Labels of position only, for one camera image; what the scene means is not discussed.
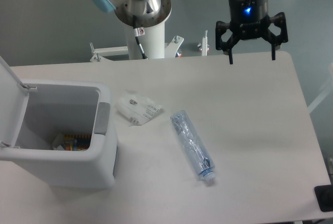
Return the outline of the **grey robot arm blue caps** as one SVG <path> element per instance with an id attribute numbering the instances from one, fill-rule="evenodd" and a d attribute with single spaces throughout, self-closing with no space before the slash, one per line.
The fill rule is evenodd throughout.
<path id="1" fill-rule="evenodd" d="M 131 60 L 175 58 L 183 42 L 176 36 L 165 42 L 165 22 L 171 0 L 92 0 L 103 12 L 114 12 L 123 23 L 127 50 Z M 229 58 L 239 41 L 262 38 L 275 52 L 288 41 L 286 17 L 283 12 L 268 15 L 267 0 L 228 0 L 230 22 L 218 21 L 215 47 Z"/>

